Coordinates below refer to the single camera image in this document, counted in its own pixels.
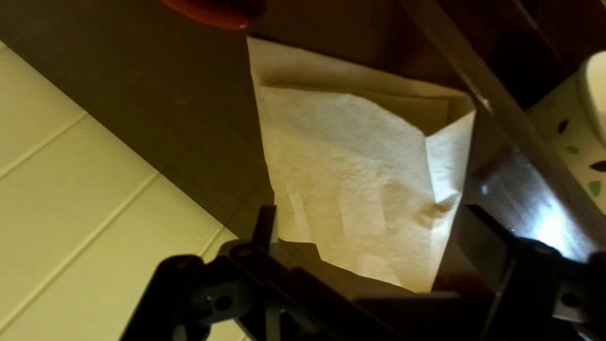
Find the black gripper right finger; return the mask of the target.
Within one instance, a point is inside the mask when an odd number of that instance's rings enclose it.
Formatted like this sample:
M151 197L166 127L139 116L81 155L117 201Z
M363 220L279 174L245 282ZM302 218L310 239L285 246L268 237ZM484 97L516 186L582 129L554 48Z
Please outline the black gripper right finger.
M503 294L522 269L522 262L531 258L527 243L512 237L480 205L461 207L455 239L471 267L493 294Z

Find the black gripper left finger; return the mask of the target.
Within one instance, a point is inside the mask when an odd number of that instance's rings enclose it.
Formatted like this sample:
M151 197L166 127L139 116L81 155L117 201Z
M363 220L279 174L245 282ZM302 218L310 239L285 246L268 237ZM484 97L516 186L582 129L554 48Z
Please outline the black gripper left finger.
M255 227L251 231L251 243L262 250L266 250L270 246L274 216L276 216L274 205L262 205L259 209Z

